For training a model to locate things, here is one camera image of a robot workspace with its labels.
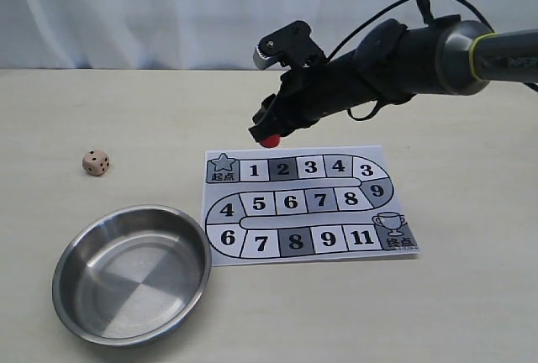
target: metal bowl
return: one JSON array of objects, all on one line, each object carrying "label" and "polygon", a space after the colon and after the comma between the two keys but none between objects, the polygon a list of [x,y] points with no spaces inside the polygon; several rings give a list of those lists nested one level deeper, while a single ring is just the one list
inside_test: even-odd
[{"label": "metal bowl", "polygon": [[140,345],[176,329],[211,270],[205,233],[185,213],[144,205],[110,213],[63,252],[52,281],[61,322],[94,344]]}]

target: wooden dice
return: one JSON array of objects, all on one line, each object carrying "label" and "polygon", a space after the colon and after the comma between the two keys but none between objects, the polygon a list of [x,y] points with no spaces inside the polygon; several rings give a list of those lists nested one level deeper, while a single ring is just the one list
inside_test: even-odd
[{"label": "wooden dice", "polygon": [[88,151],[82,159],[82,168],[91,176],[101,176],[109,166],[110,158],[101,150]]}]

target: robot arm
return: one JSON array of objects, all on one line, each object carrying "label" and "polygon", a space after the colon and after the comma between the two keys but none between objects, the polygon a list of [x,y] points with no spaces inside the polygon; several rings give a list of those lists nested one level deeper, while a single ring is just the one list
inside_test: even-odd
[{"label": "robot arm", "polygon": [[[304,21],[264,37],[255,49],[256,66],[265,70],[280,63],[290,70],[281,76],[278,93],[263,100],[252,118],[253,139],[274,147],[280,138],[334,113],[346,110],[353,119],[364,121],[384,106],[404,104],[417,94],[470,96],[491,81],[523,82],[538,91],[531,83],[538,81],[538,29],[498,34],[464,0],[458,1],[480,21],[462,20],[459,15],[433,18],[429,0],[415,1],[425,27],[408,29],[388,19],[356,49],[334,60],[338,49],[326,57]],[[369,102],[376,103],[370,114],[353,117],[353,107]]]}]

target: white curtain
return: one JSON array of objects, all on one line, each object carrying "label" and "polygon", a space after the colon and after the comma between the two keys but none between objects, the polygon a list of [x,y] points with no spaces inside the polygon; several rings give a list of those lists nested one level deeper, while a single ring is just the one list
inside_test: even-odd
[{"label": "white curtain", "polygon": [[[329,53],[393,1],[0,0],[0,67],[254,69],[254,46],[275,29],[302,19]],[[469,1],[498,31],[538,26],[536,0]],[[432,2],[435,15],[472,16],[450,0]],[[387,17],[421,25],[413,3]]]}]

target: number 7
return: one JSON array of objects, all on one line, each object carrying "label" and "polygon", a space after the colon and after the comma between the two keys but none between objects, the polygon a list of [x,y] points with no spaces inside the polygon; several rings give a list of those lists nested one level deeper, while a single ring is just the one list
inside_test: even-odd
[{"label": "number 7", "polygon": [[326,193],[316,193],[314,194],[314,197],[319,197],[320,200],[318,202],[318,206],[323,206],[325,204],[325,198],[327,197]]},{"label": "number 7", "polygon": [[260,241],[261,240],[260,245],[258,245],[258,251],[263,251],[266,248],[268,238],[269,237],[255,237],[254,238],[254,241]]}]

